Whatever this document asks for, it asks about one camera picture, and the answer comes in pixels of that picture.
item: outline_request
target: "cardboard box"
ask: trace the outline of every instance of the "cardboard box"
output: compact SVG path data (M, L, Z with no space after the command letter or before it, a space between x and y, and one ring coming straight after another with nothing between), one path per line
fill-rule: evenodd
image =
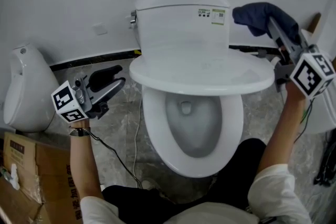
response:
M5 223L32 223L36 219L40 204L15 190L4 177L0 178L0 189L0 217Z
M20 191L17 192L20 194L14 195L13 189L6 195L11 199L13 196L16 208L22 205L33 208L29 212L20 209L25 211L21 215L25 215L28 222L35 220L38 223L51 224L82 223L79 195L71 176L69 151L36 142L22 135L5 133L4 166L10 171L12 163L17 165L20 183ZM0 193L0 208L8 215L16 215L17 212L14 213L3 205L6 200L3 196L4 194Z

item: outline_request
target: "toilet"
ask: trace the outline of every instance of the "toilet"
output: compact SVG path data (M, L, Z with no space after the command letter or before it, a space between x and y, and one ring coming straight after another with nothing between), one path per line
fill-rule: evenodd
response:
M144 120L162 161L186 177L219 172L240 142L242 94L274 81L265 59L229 49L227 0L137 0Z
M34 133L44 131L55 114L50 95L59 84L42 54L32 44L22 44L10 54L12 81L4 106L4 122Z

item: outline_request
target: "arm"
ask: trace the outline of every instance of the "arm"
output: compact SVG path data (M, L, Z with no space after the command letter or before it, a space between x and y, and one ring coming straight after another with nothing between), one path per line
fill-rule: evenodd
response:
M277 217L281 223L310 224L309 213L294 192L295 178L288 161L305 107L305 97L291 82L278 125L261 158L249 190L252 212L260 219Z
M288 164L306 104L305 96L294 85L287 84L287 99L273 136L261 158L258 172L275 164Z
M72 128L88 128L89 120L75 122ZM79 197L94 196L103 199L98 170L94 159L91 137L71 137L70 166Z

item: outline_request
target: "forearm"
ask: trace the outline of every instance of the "forearm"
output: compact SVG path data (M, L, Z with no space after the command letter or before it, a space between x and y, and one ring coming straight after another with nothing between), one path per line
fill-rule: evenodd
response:
M71 173L81 199L86 196L103 199L94 158L90 136L71 137Z
M275 164L288 164L305 103L305 99L287 98L277 127L261 158L258 172Z

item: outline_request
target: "blue cloth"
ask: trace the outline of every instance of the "blue cloth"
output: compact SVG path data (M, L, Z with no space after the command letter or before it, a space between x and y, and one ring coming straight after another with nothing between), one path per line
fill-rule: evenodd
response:
M300 43L298 23L271 3L250 3L236 7L233 9L232 16L236 24L247 25L255 37L267 34L270 38L272 37L267 25L269 17L273 17L291 41L296 44Z

